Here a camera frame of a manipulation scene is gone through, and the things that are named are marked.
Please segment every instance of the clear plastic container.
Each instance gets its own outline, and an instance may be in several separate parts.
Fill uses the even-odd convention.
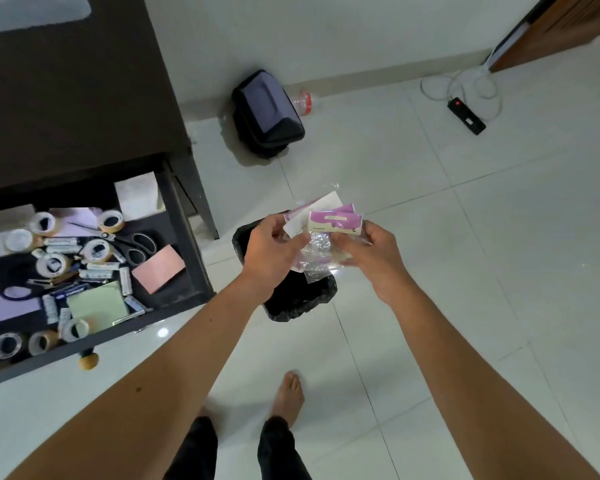
[[[0,32],[74,22],[90,13],[88,0],[0,0]]]
[[[312,112],[315,112],[320,103],[318,97],[304,89],[300,90],[296,95],[289,95],[289,99],[291,99],[291,103],[296,108],[298,116],[308,116]]]

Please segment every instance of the dark desk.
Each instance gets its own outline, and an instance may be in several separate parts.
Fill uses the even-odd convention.
[[[165,219],[165,240],[176,244],[187,265],[184,288],[152,313],[0,364],[0,381],[206,303],[214,294],[187,215],[199,213],[217,231],[144,0],[89,3],[84,20],[0,32],[0,209],[32,203],[62,185],[154,171],[167,209],[156,219]],[[38,330],[37,323],[32,319],[25,327]]]

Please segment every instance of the yellow knob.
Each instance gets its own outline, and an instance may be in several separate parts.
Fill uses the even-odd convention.
[[[98,364],[99,360],[100,357],[98,354],[93,353],[85,355],[84,357],[80,357],[80,359],[78,359],[78,363],[80,363],[80,368],[83,371],[90,371]]]

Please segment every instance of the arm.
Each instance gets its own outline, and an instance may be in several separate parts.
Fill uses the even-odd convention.
[[[308,242],[304,235],[275,240],[283,224],[282,215],[265,218],[251,233],[241,274],[53,434],[9,480],[162,478],[250,316]]]
[[[600,475],[458,333],[408,274],[393,234],[372,246],[334,235],[400,323],[442,418],[475,480],[600,480]]]

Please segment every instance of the power cord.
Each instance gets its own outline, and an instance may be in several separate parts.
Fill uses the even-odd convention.
[[[480,67],[480,74],[478,74],[478,76],[476,78],[474,78],[474,80],[472,81],[473,88],[474,88],[476,94],[478,94],[478,98],[487,100],[487,101],[496,99],[498,102],[498,109],[493,116],[483,117],[480,114],[476,113],[476,116],[478,116],[483,121],[492,121],[492,120],[496,119],[502,112],[502,95],[500,94],[500,90],[498,88],[498,83],[493,78],[491,72],[489,71],[489,67],[488,67],[488,63],[489,63],[489,60],[492,55],[493,55],[493,53],[491,53],[491,55],[487,58],[487,62],[485,62],[482,65],[482,67]],[[430,99],[432,101],[447,101],[447,100],[451,101],[451,99],[454,98],[454,93],[456,91],[460,90],[461,95],[458,97],[462,100],[462,102],[467,104],[466,90],[464,88],[464,84],[459,81],[459,78],[460,78],[460,76],[462,76],[462,74],[464,74],[465,72],[467,72],[469,70],[471,70],[471,69],[464,69],[464,70],[458,71],[458,72],[456,72],[455,75],[439,74],[439,75],[431,75],[428,77],[424,77],[423,79],[420,80],[420,92],[422,92],[422,94],[427,99]],[[448,85],[447,85],[447,95],[446,96],[442,96],[442,97],[438,98],[438,97],[432,96],[430,94],[427,94],[427,92],[424,90],[424,81],[433,79],[435,77],[437,77],[439,79],[448,79],[449,80]],[[481,80],[487,80],[492,85],[493,90],[490,93],[485,93],[480,90],[478,82]]]

